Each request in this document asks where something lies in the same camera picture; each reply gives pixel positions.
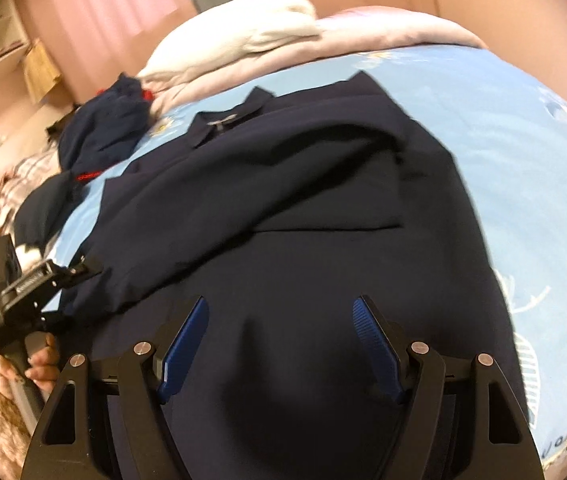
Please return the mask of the person's left hand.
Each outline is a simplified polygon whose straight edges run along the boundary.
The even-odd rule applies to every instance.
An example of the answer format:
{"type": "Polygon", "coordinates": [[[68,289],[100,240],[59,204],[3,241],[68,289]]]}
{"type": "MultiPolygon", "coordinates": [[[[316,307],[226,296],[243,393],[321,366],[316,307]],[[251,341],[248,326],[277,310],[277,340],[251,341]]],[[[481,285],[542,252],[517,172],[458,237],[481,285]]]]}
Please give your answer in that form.
{"type": "MultiPolygon", "coordinates": [[[[45,335],[45,345],[29,357],[29,368],[24,376],[30,378],[41,392],[52,393],[60,375],[58,367],[60,360],[59,344],[53,334],[45,335]]],[[[14,366],[0,356],[0,393],[12,400],[11,385],[18,380],[18,372],[14,366]]]]}

